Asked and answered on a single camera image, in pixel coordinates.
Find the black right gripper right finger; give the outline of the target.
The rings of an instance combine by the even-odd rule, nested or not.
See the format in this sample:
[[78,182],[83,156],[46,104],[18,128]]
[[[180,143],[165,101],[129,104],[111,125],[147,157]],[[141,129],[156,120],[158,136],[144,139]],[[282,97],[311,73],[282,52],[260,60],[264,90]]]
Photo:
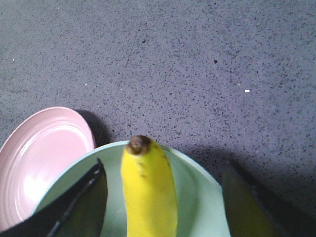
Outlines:
[[232,160],[222,179],[225,215],[233,237],[314,237],[316,220]]

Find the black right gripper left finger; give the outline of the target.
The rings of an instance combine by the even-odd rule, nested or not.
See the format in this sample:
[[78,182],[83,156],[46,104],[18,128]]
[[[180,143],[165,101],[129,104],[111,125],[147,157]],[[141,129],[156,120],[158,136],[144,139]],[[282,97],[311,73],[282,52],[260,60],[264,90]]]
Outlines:
[[2,237],[98,237],[108,198],[100,160],[58,198],[31,217],[1,232]]

